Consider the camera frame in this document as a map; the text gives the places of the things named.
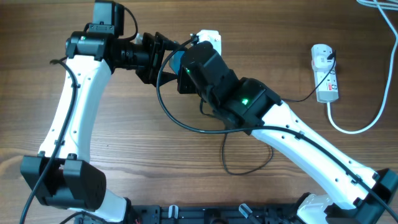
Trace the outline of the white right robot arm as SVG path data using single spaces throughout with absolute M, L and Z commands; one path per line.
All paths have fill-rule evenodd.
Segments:
M 298 204 L 304 223 L 376 223 L 397 191 L 397 175 L 348 157 L 307 126 L 278 94 L 253 78 L 238 78 L 209 42 L 189 48 L 180 73 L 230 129 L 277 149 L 325 191 Z

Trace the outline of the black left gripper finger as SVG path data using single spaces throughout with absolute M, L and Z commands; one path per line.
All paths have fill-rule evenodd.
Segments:
M 160 84 L 164 85 L 172 80 L 176 80 L 178 78 L 178 75 L 175 73 L 170 73 L 170 72 L 162 72 L 160 74 Z
M 166 37 L 162 37 L 162 49 L 165 51 L 174 51 L 179 48 L 180 44 L 176 41 L 172 41 Z

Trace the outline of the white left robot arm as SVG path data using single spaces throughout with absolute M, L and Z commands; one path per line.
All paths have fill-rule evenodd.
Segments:
M 172 80 L 161 73 L 164 53 L 177 43 L 160 33 L 124 36 L 129 12 L 113 1 L 96 1 L 93 20 L 67 39 L 57 60 L 65 83 L 50 130 L 36 156 L 24 156 L 21 174 L 31 189 L 27 204 L 72 210 L 104 223 L 136 223 L 131 201 L 106 186 L 105 174 L 90 164 L 93 126 L 115 69 L 134 70 L 146 84 Z

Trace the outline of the teal screen Galaxy smartphone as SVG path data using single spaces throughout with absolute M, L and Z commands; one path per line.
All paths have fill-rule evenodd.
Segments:
M 179 73 L 181 58 L 184 55 L 184 53 L 185 53 L 184 51 L 178 51 L 169 60 L 169 67 L 176 75 L 178 75 Z

